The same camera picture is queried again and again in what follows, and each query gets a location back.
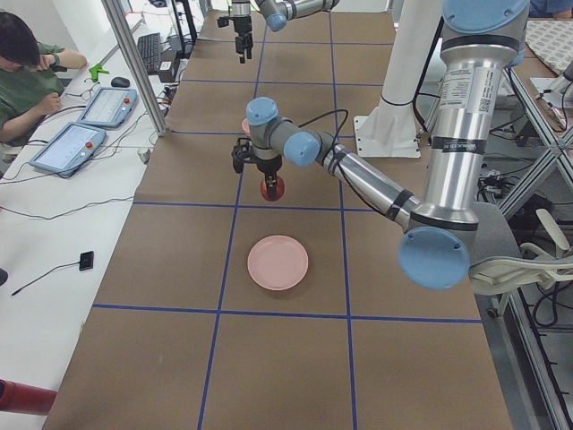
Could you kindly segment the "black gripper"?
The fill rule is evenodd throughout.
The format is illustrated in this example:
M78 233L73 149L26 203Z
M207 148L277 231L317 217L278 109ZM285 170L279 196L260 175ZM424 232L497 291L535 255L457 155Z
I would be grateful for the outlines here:
M268 197L275 196L274 176L282 167L282 158L274 157L272 159L258 159L256 161L257 169L265 176L265 190Z
M230 20L234 24L235 33L240 35L235 37L235 52L238 55L239 62L244 64L245 58L252 59L252 34L248 34L251 32L250 1L232 0L230 5Z

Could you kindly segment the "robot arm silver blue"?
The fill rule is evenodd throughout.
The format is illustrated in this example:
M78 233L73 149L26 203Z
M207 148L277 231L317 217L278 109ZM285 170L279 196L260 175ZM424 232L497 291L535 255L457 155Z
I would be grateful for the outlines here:
M259 97L246 108L248 152L270 173L282 159L321 164L404 229L398 261L409 279L429 289L453 287L469 271L479 222L475 186L500 78L523 55L528 14L526 1L406 1L380 102L355 119L356 151L294 125L273 99ZM446 72L430 128L425 192L417 198L368 158L417 155L415 98L433 54Z
M287 0L255 1L259 14L272 32L284 29L288 21L300 19L316 13L330 12L338 5L338 0ZM235 52L239 62L244 64L252 59L252 2L232 1L228 15L218 18L218 26L223 28L230 22L235 31Z

